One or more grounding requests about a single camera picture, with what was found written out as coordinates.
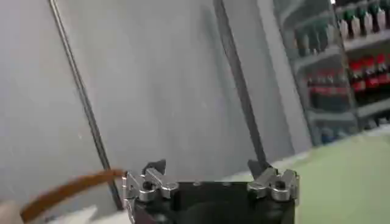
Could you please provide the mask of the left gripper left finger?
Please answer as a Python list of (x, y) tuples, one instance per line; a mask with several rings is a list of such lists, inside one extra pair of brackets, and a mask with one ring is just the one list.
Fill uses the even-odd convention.
[(122, 201), (136, 199), (148, 203), (158, 196), (171, 199), (179, 190), (179, 183), (168, 178), (165, 170), (165, 159), (147, 163), (140, 174), (126, 170), (122, 175)]

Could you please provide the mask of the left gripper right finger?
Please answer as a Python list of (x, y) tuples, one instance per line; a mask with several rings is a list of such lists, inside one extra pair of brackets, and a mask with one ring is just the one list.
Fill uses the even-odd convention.
[(253, 181), (247, 183), (247, 191), (255, 198), (270, 196), (274, 201), (299, 201), (300, 176), (295, 170), (286, 169), (280, 173), (277, 168), (269, 164), (248, 160), (247, 165)]

